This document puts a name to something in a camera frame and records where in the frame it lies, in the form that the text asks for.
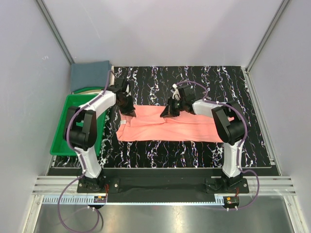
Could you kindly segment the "pink t-shirt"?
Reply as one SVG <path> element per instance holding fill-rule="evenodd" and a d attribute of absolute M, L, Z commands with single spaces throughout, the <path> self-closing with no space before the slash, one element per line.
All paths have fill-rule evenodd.
<path fill-rule="evenodd" d="M 213 118 L 181 112 L 177 117 L 160 117 L 164 106 L 136 105 L 136 116 L 121 115 L 117 139 L 134 141 L 194 141 L 221 143 Z"/>

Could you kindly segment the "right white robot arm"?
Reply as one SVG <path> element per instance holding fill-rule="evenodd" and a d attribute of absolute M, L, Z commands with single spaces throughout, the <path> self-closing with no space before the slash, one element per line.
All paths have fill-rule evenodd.
<path fill-rule="evenodd" d="M 198 99 L 192 87 L 174 84 L 171 88 L 167 106 L 160 117 L 177 117 L 186 111 L 194 115 L 211 117 L 216 131 L 224 144 L 224 164 L 222 175 L 213 183 L 208 183 L 211 191 L 232 192 L 243 179 L 241 167 L 242 147 L 248 133 L 248 125 L 240 105 L 236 101 L 218 102 Z"/>

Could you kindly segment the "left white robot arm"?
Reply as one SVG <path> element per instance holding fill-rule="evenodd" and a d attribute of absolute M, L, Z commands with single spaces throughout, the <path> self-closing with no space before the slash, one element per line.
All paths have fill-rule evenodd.
<path fill-rule="evenodd" d="M 111 86 L 105 87 L 90 101 L 67 110 L 63 138 L 76 153 L 82 166 L 82 186 L 94 192 L 102 191 L 105 186 L 104 174 L 95 151 L 97 118 L 114 105 L 119 107 L 122 115 L 136 116 L 130 83 L 126 79 L 115 78 Z"/>

